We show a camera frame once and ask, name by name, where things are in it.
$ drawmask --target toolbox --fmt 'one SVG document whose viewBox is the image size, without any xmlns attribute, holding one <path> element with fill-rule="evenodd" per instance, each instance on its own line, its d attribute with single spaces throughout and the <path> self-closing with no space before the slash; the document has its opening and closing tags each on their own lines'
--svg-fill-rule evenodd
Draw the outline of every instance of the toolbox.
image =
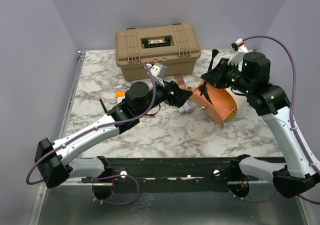
<svg viewBox="0 0 320 225">
<path fill-rule="evenodd" d="M 159 62 L 166 76 L 192 74 L 201 56 L 189 23 L 150 28 L 128 28 L 115 34 L 115 62 L 126 81 L 149 78 L 142 63 Z"/>
</svg>

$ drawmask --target orange plastic object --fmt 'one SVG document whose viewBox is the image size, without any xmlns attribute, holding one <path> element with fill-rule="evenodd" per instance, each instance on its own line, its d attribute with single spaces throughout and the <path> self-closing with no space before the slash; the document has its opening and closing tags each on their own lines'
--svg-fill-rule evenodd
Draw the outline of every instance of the orange plastic object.
<svg viewBox="0 0 320 225">
<path fill-rule="evenodd" d="M 193 95 L 190 100 L 195 102 L 218 124 L 224 126 L 224 121 L 233 120 L 237 115 L 237 104 L 234 98 L 225 89 L 218 89 L 209 84 L 206 85 L 206 89 L 210 100 L 213 105 L 207 101 L 204 95 L 200 96 L 200 88 L 204 82 L 200 83 L 195 89 L 193 89 Z"/>
<path fill-rule="evenodd" d="M 124 97 L 125 96 L 125 92 L 124 91 L 117 91 L 115 94 L 116 98 L 120 98 L 120 97 Z"/>
</svg>

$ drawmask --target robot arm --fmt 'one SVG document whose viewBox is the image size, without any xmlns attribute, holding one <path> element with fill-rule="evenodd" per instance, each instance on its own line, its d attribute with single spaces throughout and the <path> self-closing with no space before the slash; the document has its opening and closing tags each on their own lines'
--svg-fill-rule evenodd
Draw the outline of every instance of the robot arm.
<svg viewBox="0 0 320 225">
<path fill-rule="evenodd" d="M 153 66 L 150 64 L 147 66 L 156 80 L 153 108 L 162 102 L 179 108 L 193 94 L 192 91 L 180 89 L 174 81 L 163 81 L 166 71 L 164 65 L 156 63 Z M 137 125 L 140 121 L 135 118 L 147 110 L 152 97 L 153 90 L 149 90 L 146 83 L 135 82 L 126 91 L 122 102 L 93 124 L 53 142 L 47 138 L 41 140 L 38 143 L 35 162 L 50 151 L 57 150 L 37 166 L 46 186 L 56 187 L 68 178 L 101 176 L 109 166 L 104 157 L 90 159 L 77 157 L 98 143 L 122 134 Z"/>
<path fill-rule="evenodd" d="M 291 104 L 286 93 L 281 87 L 269 83 L 270 61 L 262 53 L 247 52 L 241 39 L 237 42 L 241 47 L 232 58 L 222 58 L 214 69 L 201 78 L 215 88 L 231 87 L 245 94 L 249 105 L 270 128 L 286 160 L 286 165 L 281 166 L 246 157 L 239 162 L 241 172 L 273 183 L 287 198 L 294 197 L 320 181 L 307 156 L 312 158 L 313 166 L 316 164 L 319 167 L 320 163 L 311 152 L 296 122 L 294 121 L 294 127 L 291 126 Z M 241 57 L 243 62 L 239 71 Z M 299 145 L 294 130 L 302 139 L 307 154 Z"/>
</svg>

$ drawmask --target gray wall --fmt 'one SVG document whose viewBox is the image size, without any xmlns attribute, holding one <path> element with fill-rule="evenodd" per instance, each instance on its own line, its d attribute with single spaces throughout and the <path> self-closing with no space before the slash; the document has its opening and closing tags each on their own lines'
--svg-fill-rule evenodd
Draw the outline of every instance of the gray wall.
<svg viewBox="0 0 320 225">
<path fill-rule="evenodd" d="M 0 224 L 26 225 L 38 189 L 26 174 L 38 141 L 59 133 L 78 51 L 51 0 L 0 8 Z"/>
<path fill-rule="evenodd" d="M 320 0 L 286 0 L 267 34 L 284 42 L 296 63 L 297 91 L 295 117 L 303 135 L 320 159 Z M 291 96 L 292 70 L 289 59 L 278 45 L 264 40 L 259 51 L 271 60 L 271 80 Z M 320 201 L 320 184 L 308 197 Z M 319 206 L 313 208 L 320 224 Z"/>
<path fill-rule="evenodd" d="M 285 0 L 52 0 L 79 50 L 113 49 L 117 30 L 192 23 L 203 49 L 265 34 Z M 259 40 L 251 44 L 257 48 Z"/>
</svg>

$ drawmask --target white marble surface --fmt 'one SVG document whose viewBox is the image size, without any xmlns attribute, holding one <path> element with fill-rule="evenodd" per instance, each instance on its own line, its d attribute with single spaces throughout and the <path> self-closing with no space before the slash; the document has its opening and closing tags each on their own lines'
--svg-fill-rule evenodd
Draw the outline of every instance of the white marble surface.
<svg viewBox="0 0 320 225">
<path fill-rule="evenodd" d="M 214 59 L 231 56 L 221 50 Z M 211 51 L 203 50 L 192 75 L 185 75 L 187 86 L 193 88 L 201 81 L 211 60 Z M 143 80 L 151 87 L 150 79 Z M 116 66 L 114 50 L 88 51 L 76 90 L 67 135 L 79 131 L 98 120 L 104 111 L 117 104 L 115 94 L 126 91 L 132 82 L 126 82 Z M 219 126 L 199 107 L 180 115 L 175 107 L 166 104 L 156 118 L 142 118 L 140 123 L 123 134 L 97 144 L 81 157 L 109 158 L 193 158 L 235 157 L 241 154 L 255 157 L 281 156 L 278 145 L 267 125 L 249 106 L 232 122 Z"/>
</svg>

